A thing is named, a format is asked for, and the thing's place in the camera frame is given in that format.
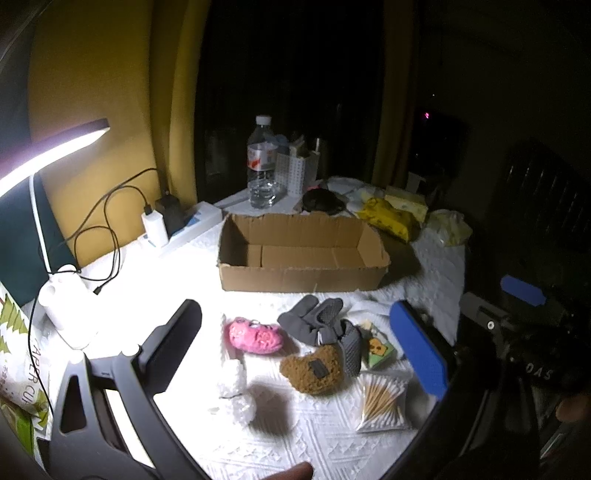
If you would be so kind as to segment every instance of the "bottle cap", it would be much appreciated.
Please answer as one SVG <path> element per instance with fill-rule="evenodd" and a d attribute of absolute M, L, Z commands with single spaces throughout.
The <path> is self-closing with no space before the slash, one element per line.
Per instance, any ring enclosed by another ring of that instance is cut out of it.
<path fill-rule="evenodd" d="M 271 117 L 269 115 L 257 115 L 256 124 L 262 127 L 268 127 L 271 124 Z"/>

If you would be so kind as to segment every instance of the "blue plastic piece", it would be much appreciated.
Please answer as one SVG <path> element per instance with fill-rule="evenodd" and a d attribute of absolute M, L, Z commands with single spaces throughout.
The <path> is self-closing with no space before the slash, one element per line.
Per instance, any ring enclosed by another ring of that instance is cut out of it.
<path fill-rule="evenodd" d="M 546 303 L 546 296 L 540 288 L 534 287 L 533 285 L 524 282 L 519 278 L 511 277 L 510 275 L 505 275 L 501 279 L 501 289 L 509 295 L 513 295 L 534 307 L 539 307 Z"/>
<path fill-rule="evenodd" d="M 413 366 L 423 390 L 441 400 L 448 387 L 447 364 L 437 352 L 422 322 L 409 311 L 406 302 L 398 301 L 390 310 L 390 327 Z"/>

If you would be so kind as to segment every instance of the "blue gripper pad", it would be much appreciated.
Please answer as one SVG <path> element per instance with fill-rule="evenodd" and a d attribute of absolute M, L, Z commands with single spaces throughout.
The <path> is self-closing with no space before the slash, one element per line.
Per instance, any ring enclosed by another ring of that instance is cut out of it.
<path fill-rule="evenodd" d="M 423 390 L 441 400 L 447 391 L 451 367 L 449 355 L 442 351 L 449 350 L 453 355 L 450 345 L 434 327 L 429 329 L 404 300 L 392 305 L 390 327 L 413 366 Z"/>
<path fill-rule="evenodd" d="M 513 295 L 514 297 L 523 300 L 534 307 L 539 307 L 546 303 L 546 297 L 540 288 L 520 280 L 519 278 L 505 275 L 501 279 L 501 289 Z"/>

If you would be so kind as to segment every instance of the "plastic water bottle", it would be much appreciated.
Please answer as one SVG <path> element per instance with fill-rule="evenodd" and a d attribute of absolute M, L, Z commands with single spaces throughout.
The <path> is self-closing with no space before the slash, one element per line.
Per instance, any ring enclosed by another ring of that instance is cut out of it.
<path fill-rule="evenodd" d="M 271 117 L 256 116 L 256 128 L 248 138 L 248 192 L 254 208 L 269 208 L 277 196 L 275 161 L 277 145 L 271 131 Z"/>

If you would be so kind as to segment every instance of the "bottle label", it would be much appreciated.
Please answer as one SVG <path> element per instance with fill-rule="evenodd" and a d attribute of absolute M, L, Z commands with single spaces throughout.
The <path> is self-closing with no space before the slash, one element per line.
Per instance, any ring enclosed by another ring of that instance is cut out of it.
<path fill-rule="evenodd" d="M 248 168 L 255 171 L 273 170 L 277 159 L 277 146 L 272 143 L 248 145 Z"/>

